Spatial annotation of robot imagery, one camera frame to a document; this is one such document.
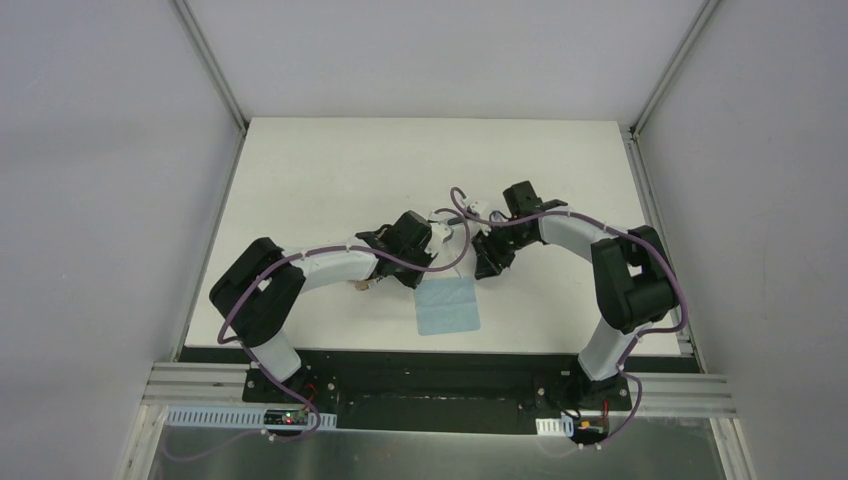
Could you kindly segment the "light blue cleaning cloth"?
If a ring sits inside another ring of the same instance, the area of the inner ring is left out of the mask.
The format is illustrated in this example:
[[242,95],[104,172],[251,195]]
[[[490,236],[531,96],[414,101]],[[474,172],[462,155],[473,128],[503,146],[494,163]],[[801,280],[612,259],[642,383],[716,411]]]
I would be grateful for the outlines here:
[[477,331],[481,328],[475,287],[466,277],[424,280],[414,292],[421,336]]

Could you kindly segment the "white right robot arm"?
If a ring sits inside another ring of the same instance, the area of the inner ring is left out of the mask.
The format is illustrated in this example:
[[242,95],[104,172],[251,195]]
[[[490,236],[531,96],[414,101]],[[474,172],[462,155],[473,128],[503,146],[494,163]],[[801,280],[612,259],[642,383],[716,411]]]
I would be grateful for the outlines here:
[[561,247],[591,264],[601,319],[578,354],[567,393],[576,407],[593,409],[607,397],[605,381],[618,375],[633,342],[681,303],[664,247],[647,225],[621,231],[562,200],[542,200],[528,181],[510,186],[503,197],[507,216],[459,192],[452,195],[480,227],[471,240],[475,277],[500,275],[519,250],[536,243]]

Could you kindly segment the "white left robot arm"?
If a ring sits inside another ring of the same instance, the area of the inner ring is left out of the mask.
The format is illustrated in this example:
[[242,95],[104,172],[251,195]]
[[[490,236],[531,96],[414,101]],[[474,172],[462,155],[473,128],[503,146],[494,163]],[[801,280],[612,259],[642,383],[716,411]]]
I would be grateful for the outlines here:
[[254,240],[209,293],[226,327],[270,373],[266,389],[281,404],[305,390],[302,362],[283,330],[297,298],[345,282],[393,277],[416,288],[441,246],[451,237],[413,211],[393,224],[363,231],[341,244],[286,251],[270,238]]

